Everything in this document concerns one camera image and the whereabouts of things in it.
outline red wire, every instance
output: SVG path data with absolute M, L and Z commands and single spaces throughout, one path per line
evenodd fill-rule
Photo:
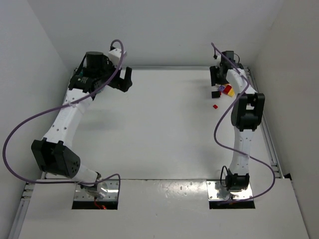
M 96 198 L 94 198 L 94 205 L 99 208 L 99 209 L 102 209 L 97 203 L 96 203 Z
M 106 209 L 106 207 L 104 205 L 100 206 L 96 203 L 96 198 L 94 198 L 94 205 L 99 208 L 99 209 Z

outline metal mounting plate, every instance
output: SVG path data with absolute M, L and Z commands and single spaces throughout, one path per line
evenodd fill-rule
M 97 202 L 116 202 L 119 192 L 119 181 L 118 180 L 107 180 L 107 193 L 103 199 L 97 199 Z M 81 189 L 80 185 L 76 186 L 74 192 L 74 202 L 93 202 L 94 197 L 89 195 L 84 189 Z
M 238 191 L 227 191 L 225 187 L 220 184 L 219 180 L 207 181 L 207 192 L 208 200 L 213 202 L 223 202 L 228 200 L 238 201 L 253 197 L 250 183 L 246 190 Z

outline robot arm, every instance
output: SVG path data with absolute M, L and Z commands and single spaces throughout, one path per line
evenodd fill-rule
M 99 88 L 113 74 L 120 57 L 121 50 L 113 47 L 108 56 L 101 52 L 87 52 L 70 80 L 63 104 L 70 104 Z M 125 77 L 122 79 L 119 70 L 109 86 L 126 92 L 132 86 L 131 72 L 132 69 L 127 67 Z M 71 150 L 72 140 L 81 117 L 94 98 L 95 96 L 89 97 L 61 109 L 42 140 L 33 141 L 31 149 L 41 171 L 61 175 L 76 182 L 96 182 L 101 176 L 84 166 L 80 158 Z
M 226 51 L 223 54 L 235 63 L 233 51 Z M 212 83 L 230 83 L 238 96 L 247 86 L 247 82 L 241 77 L 241 75 L 246 77 L 245 70 L 241 64 L 235 63 L 241 73 L 239 75 L 227 61 L 221 58 L 218 60 L 220 62 L 217 66 L 210 68 Z M 234 148 L 248 155 L 250 155 L 250 145 L 254 132 L 262 120 L 264 102 L 264 94 L 257 93 L 249 86 L 232 110 L 231 122 L 235 130 Z M 241 191 L 247 189 L 249 184 L 248 161 L 249 157 L 234 151 L 225 178 L 227 190 Z

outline white wall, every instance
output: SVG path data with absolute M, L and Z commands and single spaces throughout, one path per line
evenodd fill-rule
M 283 0 L 28 0 L 68 67 L 123 40 L 131 66 L 210 65 L 214 41 L 257 56 Z
M 319 1 L 287 0 L 254 67 L 285 173 L 319 238 Z
M 59 105 L 69 73 L 26 0 L 0 1 L 0 145 L 23 119 Z M 54 114 L 21 128 L 9 143 L 7 157 L 19 174 L 40 175 L 31 153 Z M 7 238 L 24 183 L 0 163 L 0 238 Z

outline white table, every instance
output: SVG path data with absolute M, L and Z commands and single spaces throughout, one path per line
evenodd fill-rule
M 232 158 L 213 131 L 234 98 L 211 98 L 208 69 L 134 70 L 132 78 L 127 93 L 106 88 L 96 97 L 72 148 L 102 176 L 126 179 L 118 210 L 72 210 L 74 185 L 36 185 L 20 239 L 308 238 L 288 179 L 277 179 L 255 200 L 256 209 L 209 209 L 205 179 L 219 178 Z M 218 137 L 233 146 L 229 117 Z M 251 155 L 270 163 L 267 147 L 259 128 Z M 256 162 L 249 167 L 258 194 L 271 184 L 271 173 Z

